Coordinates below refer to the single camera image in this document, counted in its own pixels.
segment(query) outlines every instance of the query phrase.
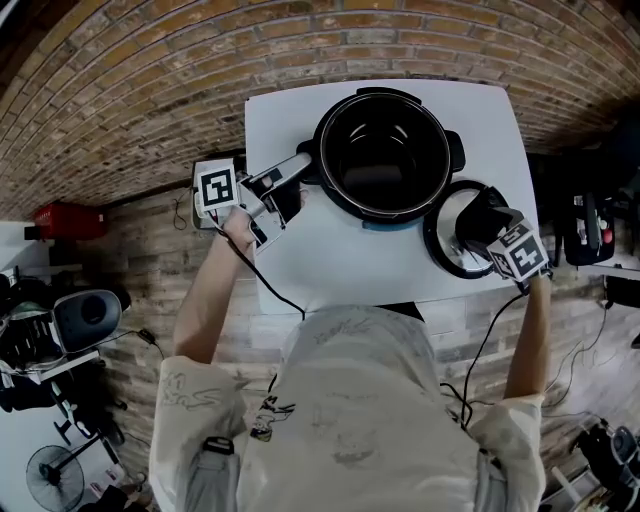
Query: pressure cooker lid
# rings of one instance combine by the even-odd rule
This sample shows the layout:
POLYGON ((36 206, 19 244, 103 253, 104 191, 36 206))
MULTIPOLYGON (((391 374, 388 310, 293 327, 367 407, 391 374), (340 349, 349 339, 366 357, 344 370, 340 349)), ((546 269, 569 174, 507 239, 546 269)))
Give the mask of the pressure cooker lid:
POLYGON ((493 272, 493 263, 462 247, 456 220, 486 185, 473 180, 454 181, 444 191, 423 224, 424 243, 441 268, 462 279, 478 279, 493 272))
POLYGON ((421 208, 449 176, 449 146, 438 121, 393 94, 355 96, 338 107, 320 151, 331 186, 375 213, 421 208))

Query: wrist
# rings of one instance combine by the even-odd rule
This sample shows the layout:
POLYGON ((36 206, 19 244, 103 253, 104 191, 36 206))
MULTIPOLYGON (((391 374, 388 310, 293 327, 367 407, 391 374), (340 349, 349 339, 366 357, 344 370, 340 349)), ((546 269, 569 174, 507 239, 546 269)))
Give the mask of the wrist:
POLYGON ((531 277, 529 279, 529 292, 535 295, 550 295, 551 280, 542 274, 531 277))
MULTIPOLYGON (((251 247, 252 242, 248 241, 247 237, 243 236, 243 234, 229 233, 228 231, 225 231, 225 233, 227 233, 227 236, 231 239, 231 242, 233 242, 235 244, 235 246, 238 248, 238 250, 242 254, 244 254, 246 256, 247 252, 249 252, 249 249, 251 247)), ((230 242, 227 242, 226 240, 224 240, 224 242, 227 244, 227 246, 229 246, 229 249, 231 249, 230 242)))
MULTIPOLYGON (((242 254, 245 254, 249 249, 249 246, 247 246, 246 243, 242 242, 240 244, 236 243, 236 246, 242 252, 242 254)), ((238 267, 242 264, 242 260, 240 259, 240 257, 231 248, 231 243, 227 241, 227 239, 222 235, 216 235, 213 239, 213 243, 209 248, 208 258, 213 258, 218 262, 220 262, 221 260, 227 261, 229 262, 229 264, 238 267)))

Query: wooden floor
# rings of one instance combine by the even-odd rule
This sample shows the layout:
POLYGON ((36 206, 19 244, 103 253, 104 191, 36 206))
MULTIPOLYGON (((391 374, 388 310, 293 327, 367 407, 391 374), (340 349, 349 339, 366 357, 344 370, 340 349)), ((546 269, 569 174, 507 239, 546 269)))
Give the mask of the wooden floor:
MULTIPOLYGON (((89 279, 94 272, 101 273, 131 294, 132 307, 123 317, 122 329, 152 331, 165 354, 172 350, 171 332, 180 302, 211 243, 211 235, 191 227, 186 194, 178 211, 188 224, 174 219, 174 200, 182 194, 183 190, 177 190, 111 210, 109 234, 80 247, 89 279)), ((419 304, 442 379, 462 389, 466 370, 491 318, 514 295, 515 288, 419 304)), ((594 341, 603 320, 602 297, 601 278, 589 280, 571 269, 556 273, 550 381, 577 343, 588 346, 594 341)), ((525 300, 516 302, 496 323, 471 377, 474 399, 493 401, 501 396, 525 304, 525 300)), ((232 374, 250 381, 244 391, 248 417, 265 396, 281 345, 299 320, 299 315, 261 315, 256 280, 248 270, 241 275, 216 360, 232 374)), ((570 456, 567 448, 580 428, 596 421, 594 414, 606 417, 614 426, 624 424, 632 431, 640 427, 640 351, 629 349, 639 332, 640 310, 614 306, 598 344, 576 359, 567 398, 558 407, 544 409, 541 451, 547 472, 557 465, 571 475, 584 467, 585 459, 579 454, 570 456)), ((123 430, 130 434, 119 454, 132 473, 146 471, 160 355, 135 335, 112 345, 101 349, 108 378, 118 397, 129 405, 127 411, 115 412, 123 430)), ((566 391, 570 361, 566 360, 546 403, 553 404, 566 391)), ((484 408, 475 403, 474 417, 484 408)), ((550 488, 557 487, 553 477, 549 476, 548 482, 550 488)))

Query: white tabletop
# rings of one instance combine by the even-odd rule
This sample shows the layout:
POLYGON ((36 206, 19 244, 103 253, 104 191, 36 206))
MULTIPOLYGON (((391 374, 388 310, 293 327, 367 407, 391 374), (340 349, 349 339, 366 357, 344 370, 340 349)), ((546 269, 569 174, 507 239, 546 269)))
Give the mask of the white tabletop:
MULTIPOLYGON (((325 112, 360 87, 392 87, 422 100, 457 132, 467 164, 454 179, 496 187, 509 206, 537 225, 531 175, 516 118, 499 87, 440 80, 369 80, 314 85, 247 101, 247 170, 257 174, 295 154, 325 112)), ((344 304, 391 304, 458 297, 512 286, 497 275, 476 280, 442 270, 422 242, 422 226, 374 232, 336 206, 320 187, 256 265, 284 297, 307 311, 344 304)), ((295 312, 259 283, 263 313, 295 312)))

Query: cable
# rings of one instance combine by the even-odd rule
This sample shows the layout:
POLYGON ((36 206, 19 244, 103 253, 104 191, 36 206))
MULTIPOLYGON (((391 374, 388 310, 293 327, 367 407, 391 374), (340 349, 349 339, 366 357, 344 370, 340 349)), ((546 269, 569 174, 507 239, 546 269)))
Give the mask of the cable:
POLYGON ((180 194, 180 197, 178 197, 178 199, 173 199, 173 202, 176 204, 175 207, 175 211, 173 212, 173 227, 176 228, 178 231, 184 231, 185 229, 187 229, 187 226, 189 224, 187 224, 187 221, 184 220, 184 217, 182 217, 179 213, 178 213, 178 208, 180 207, 180 201, 182 201, 182 198, 184 197, 184 195, 189 192, 189 189, 191 187, 188 187, 187 190, 185 190, 182 194, 180 194), (184 226, 179 228, 176 220, 180 219, 183 223, 184 226))
POLYGON ((578 341, 578 343, 576 343, 571 350, 569 350, 569 352, 567 352, 567 354, 562 358, 562 361, 560 361, 560 366, 558 367, 558 373, 556 374, 556 376, 554 377, 554 379, 551 381, 551 384, 549 384, 546 389, 544 390, 544 392, 546 393, 547 391, 549 391, 551 389, 551 386, 553 386, 556 381, 560 378, 560 374, 562 373, 562 366, 564 365, 565 361, 567 359, 569 359, 569 356, 573 353, 573 351, 578 348, 580 346, 581 343, 583 343, 584 340, 580 340, 578 341))
POLYGON ((144 439, 140 439, 139 437, 134 436, 132 433, 130 432, 124 432, 125 436, 129 436, 132 439, 135 439, 136 441, 138 441, 139 443, 142 443, 144 445, 146 445, 149 449, 151 449, 151 443, 149 443, 148 441, 145 441, 144 439))
POLYGON ((476 365, 476 362, 478 361, 478 358, 482 353, 482 349, 484 348, 485 344, 487 343, 487 340, 489 339, 489 335, 491 334, 493 326, 495 325, 496 320, 498 320, 498 317, 504 312, 505 309, 507 309, 509 306, 511 306, 511 304, 513 304, 518 299, 521 299, 522 297, 524 297, 523 294, 517 295, 513 299, 508 300, 507 303, 498 310, 498 312, 496 313, 496 316, 493 317, 491 324, 489 324, 489 330, 487 331, 487 335, 484 337, 484 340, 482 341, 480 348, 478 349, 478 353, 476 354, 475 359, 471 363, 471 366, 469 366, 469 370, 467 371, 467 376, 464 379, 464 392, 462 394, 462 410, 460 414, 462 423, 464 424, 465 428, 469 425, 469 421, 471 420, 471 417, 469 417, 469 419, 466 420, 465 422, 465 417, 464 417, 464 404, 467 403, 467 391, 469 388, 469 377, 471 376, 471 370, 473 370, 473 367, 476 365))
POLYGON ((448 382, 441 382, 440 383, 440 387, 447 387, 449 388, 451 391, 453 391, 453 394, 455 396, 451 396, 451 395, 447 395, 446 393, 443 393, 444 396, 448 396, 451 398, 457 398, 458 400, 460 400, 460 402, 462 403, 462 407, 464 409, 464 407, 467 407, 469 409, 469 421, 471 421, 471 416, 473 416, 473 409, 471 408, 471 406, 465 402, 462 397, 460 396, 460 393, 458 393, 458 390, 456 388, 454 388, 451 384, 449 384, 448 382))
POLYGON ((543 405, 542 406, 543 409, 551 409, 553 407, 557 407, 558 405, 560 405, 564 401, 564 399, 569 394, 569 390, 571 389, 571 384, 573 383, 573 365, 576 362, 576 358, 578 357, 579 354, 582 354, 583 352, 588 352, 589 350, 591 350, 593 347, 595 347, 596 343, 598 343, 598 340, 600 339, 600 335, 602 334, 602 331, 604 330, 604 325, 605 325, 605 323, 607 321, 607 311, 608 311, 608 309, 605 307, 604 315, 602 316, 602 325, 600 326, 600 331, 598 331, 598 335, 596 336, 596 339, 593 341, 593 343, 591 345, 589 345, 587 348, 581 348, 575 354, 573 354, 573 358, 571 359, 571 366, 570 366, 569 385, 567 386, 567 389, 565 390, 564 394, 560 397, 560 400, 558 400, 556 403, 549 404, 549 405, 543 405))
POLYGON ((158 352, 160 352, 160 356, 162 357, 162 359, 164 359, 164 352, 160 348, 160 345, 158 345, 157 343, 149 343, 149 345, 153 345, 154 347, 156 347, 158 349, 158 352))
POLYGON ((471 405, 471 404, 480 404, 480 405, 486 405, 488 407, 491 407, 492 405, 496 405, 495 402, 488 402, 486 400, 479 400, 477 398, 474 398, 473 400, 469 400, 467 403, 469 405, 471 405))
POLYGON ((119 340, 120 338, 122 338, 123 336, 127 336, 128 334, 138 334, 138 331, 123 332, 119 336, 114 336, 113 338, 109 338, 108 340, 102 340, 101 342, 96 343, 95 345, 92 345, 91 347, 83 348, 83 349, 80 349, 80 350, 72 350, 71 352, 67 352, 65 355, 77 354, 78 352, 85 352, 87 350, 94 349, 95 347, 99 347, 100 345, 104 345, 105 343, 109 343, 110 341, 119 340))
POLYGON ((592 413, 591 411, 580 411, 580 412, 573 412, 573 413, 567 413, 567 414, 543 414, 542 417, 543 418, 566 418, 570 416, 584 416, 585 414, 589 416, 593 416, 594 418, 601 419, 600 416, 592 413))
POLYGON ((267 290, 269 290, 278 300, 280 300, 280 301, 284 302, 285 304, 288 304, 292 308, 297 309, 298 311, 300 311, 300 314, 302 315, 302 320, 304 321, 305 318, 306 318, 306 313, 305 313, 304 309, 302 309, 300 306, 294 304, 289 299, 285 299, 282 295, 280 295, 277 291, 275 291, 273 289, 273 287, 269 284, 269 282, 260 273, 260 271, 255 267, 255 265, 253 263, 251 263, 251 261, 249 261, 249 258, 247 258, 244 254, 242 254, 242 251, 240 249, 238 249, 238 246, 231 239, 231 237, 226 233, 226 231, 224 229, 222 229, 218 225, 218 223, 215 221, 215 219, 214 219, 213 215, 211 214, 211 212, 209 212, 209 216, 211 217, 211 220, 213 221, 213 224, 214 224, 218 234, 227 241, 227 243, 229 244, 229 247, 231 247, 231 250, 236 253, 238 258, 240 258, 242 260, 242 262, 247 267, 249 267, 251 269, 251 271, 256 275, 256 277, 258 279, 260 279, 260 281, 262 281, 262 284, 264 284, 267 287, 267 290))
POLYGON ((616 350, 615 353, 606 361, 602 361, 601 363, 598 363, 595 367, 596 368, 600 368, 601 366, 604 366, 605 364, 607 364, 610 361, 613 361, 616 357, 618 357, 618 351, 616 350))

